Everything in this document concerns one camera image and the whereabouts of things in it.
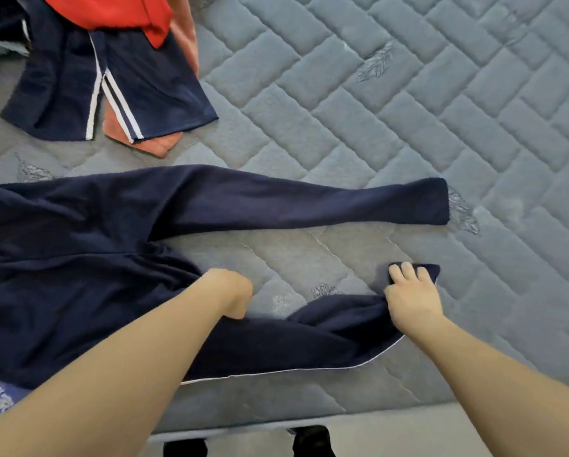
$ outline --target gray mattress cover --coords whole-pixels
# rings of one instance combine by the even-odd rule
[[[444,176],[479,234],[371,223],[169,242],[249,276],[252,312],[276,317],[379,291],[391,261],[439,263],[452,320],[569,383],[569,0],[214,0],[197,22],[218,122],[159,160],[102,134],[43,142],[0,120],[0,183],[189,163],[346,188]],[[0,59],[0,108],[22,68]],[[403,339],[351,370],[187,385],[157,431],[450,399]]]

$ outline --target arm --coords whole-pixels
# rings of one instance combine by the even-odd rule
[[[0,415],[0,457],[136,456],[219,318],[242,318],[252,293],[211,269]]]
[[[390,267],[395,325],[438,367],[497,457],[569,456],[569,387],[525,367],[443,316],[425,269]]]

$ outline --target forearm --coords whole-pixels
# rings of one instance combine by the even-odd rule
[[[569,456],[569,387],[472,337],[443,316],[410,335],[498,457]]]
[[[0,457],[136,455],[230,298],[203,279],[0,415]]]

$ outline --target hand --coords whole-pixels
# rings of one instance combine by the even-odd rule
[[[411,263],[404,262],[400,268],[393,264],[388,271],[394,284],[387,286],[384,294],[398,330],[410,335],[427,316],[443,315],[439,292],[425,268],[418,268],[416,275]]]
[[[253,296],[253,283],[242,274],[227,269],[209,269],[200,279],[209,282],[213,290],[222,295],[223,315],[242,319]]]

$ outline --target black shoe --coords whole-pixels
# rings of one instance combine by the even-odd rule
[[[331,449],[329,430],[322,425],[314,427],[293,428],[294,457],[335,457]]]
[[[164,443],[164,457],[206,457],[208,449],[204,439],[185,439]]]

